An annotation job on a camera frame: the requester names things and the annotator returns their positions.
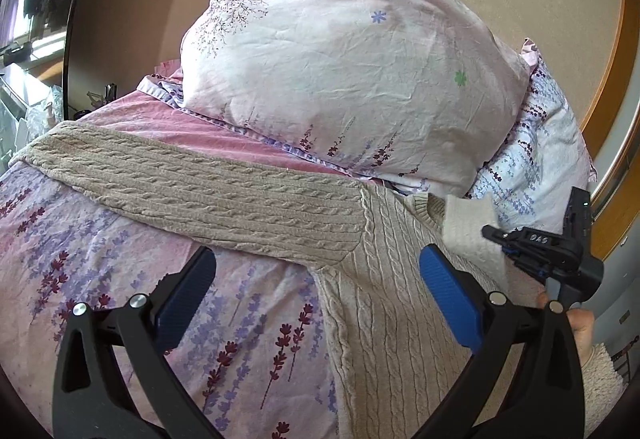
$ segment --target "blue gripper pad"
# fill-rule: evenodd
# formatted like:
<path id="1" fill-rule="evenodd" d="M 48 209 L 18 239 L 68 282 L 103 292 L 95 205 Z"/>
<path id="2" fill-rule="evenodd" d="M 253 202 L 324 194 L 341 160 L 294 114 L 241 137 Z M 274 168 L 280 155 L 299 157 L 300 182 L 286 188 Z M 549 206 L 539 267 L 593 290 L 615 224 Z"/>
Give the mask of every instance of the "blue gripper pad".
<path id="1" fill-rule="evenodd" d="M 175 286 L 172 286 L 170 296 L 156 316 L 154 345 L 160 353 L 174 349 L 180 343 L 204 295 L 207 294 L 216 277 L 216 257 L 212 250 L 201 246 L 183 269 L 184 271 L 176 275 L 182 273 L 184 275 Z M 171 276 L 167 275 L 166 280 L 171 280 L 169 278 Z"/>
<path id="2" fill-rule="evenodd" d="M 468 273 L 456 271 L 437 245 L 430 244 L 420 253 L 420 276 L 458 343 L 475 354 L 482 344 L 482 318 L 457 275 Z"/>

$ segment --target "pillow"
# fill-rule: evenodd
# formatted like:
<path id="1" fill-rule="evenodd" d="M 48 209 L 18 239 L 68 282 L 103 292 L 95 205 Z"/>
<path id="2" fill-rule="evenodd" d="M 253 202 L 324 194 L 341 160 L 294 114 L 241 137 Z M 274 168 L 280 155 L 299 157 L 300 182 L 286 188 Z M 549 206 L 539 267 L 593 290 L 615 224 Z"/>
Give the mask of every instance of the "pillow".
<path id="1" fill-rule="evenodd" d="M 463 196 L 529 67 L 458 0 L 210 0 L 184 106 L 358 174 Z"/>
<path id="2" fill-rule="evenodd" d="M 490 194 L 506 231 L 529 226 L 561 233 L 571 187 L 586 188 L 595 170 L 574 112 L 538 48 L 527 39 L 523 52 L 537 57 L 538 66 L 520 114 L 466 197 Z"/>

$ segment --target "sweater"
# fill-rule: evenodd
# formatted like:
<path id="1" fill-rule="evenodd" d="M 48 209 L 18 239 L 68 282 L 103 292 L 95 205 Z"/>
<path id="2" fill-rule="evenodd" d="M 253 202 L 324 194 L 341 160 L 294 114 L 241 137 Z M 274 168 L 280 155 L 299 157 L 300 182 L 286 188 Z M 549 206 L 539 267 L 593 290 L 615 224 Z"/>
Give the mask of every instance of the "sweater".
<path id="1" fill-rule="evenodd" d="M 469 358 L 420 277 L 425 245 L 437 244 L 485 291 L 498 289 L 445 248 L 434 221 L 444 206 L 427 194 L 400 197 L 371 182 L 213 158 L 79 122 L 59 124 L 17 160 L 133 220 L 305 265 L 321 298 L 342 439 L 411 437 Z M 586 379 L 585 393 L 601 419 L 621 383 L 597 360 L 600 384 L 589 389 Z M 497 409 L 497 392 L 487 408 Z"/>

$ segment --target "purple curtain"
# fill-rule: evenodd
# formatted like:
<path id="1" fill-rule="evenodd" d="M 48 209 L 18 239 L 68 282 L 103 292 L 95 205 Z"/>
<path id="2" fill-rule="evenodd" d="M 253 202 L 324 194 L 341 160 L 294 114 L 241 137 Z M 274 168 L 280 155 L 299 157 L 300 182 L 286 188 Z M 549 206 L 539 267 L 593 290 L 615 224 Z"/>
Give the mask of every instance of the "purple curtain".
<path id="1" fill-rule="evenodd" d="M 14 40 L 15 17 L 18 14 L 18 0 L 0 2 L 0 47 Z"/>

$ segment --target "silver screw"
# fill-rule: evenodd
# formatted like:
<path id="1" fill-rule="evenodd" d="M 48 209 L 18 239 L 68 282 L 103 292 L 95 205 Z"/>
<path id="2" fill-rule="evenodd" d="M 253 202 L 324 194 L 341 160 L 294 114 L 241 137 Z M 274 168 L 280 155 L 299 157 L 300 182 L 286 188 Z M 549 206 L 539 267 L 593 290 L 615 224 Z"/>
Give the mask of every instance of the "silver screw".
<path id="1" fill-rule="evenodd" d="M 86 313 L 86 303 L 80 302 L 79 304 L 74 305 L 73 312 L 75 316 L 81 316 Z"/>
<path id="2" fill-rule="evenodd" d="M 129 298 L 129 305 L 134 309 L 139 309 L 144 304 L 146 304 L 146 295 L 134 294 L 131 298 Z"/>
<path id="3" fill-rule="evenodd" d="M 489 301 L 493 305 L 505 305 L 507 303 L 507 297 L 500 291 L 494 291 L 489 293 Z"/>
<path id="4" fill-rule="evenodd" d="M 549 302 L 549 309 L 551 309 L 552 313 L 560 314 L 564 311 L 564 307 L 558 300 L 551 300 Z"/>

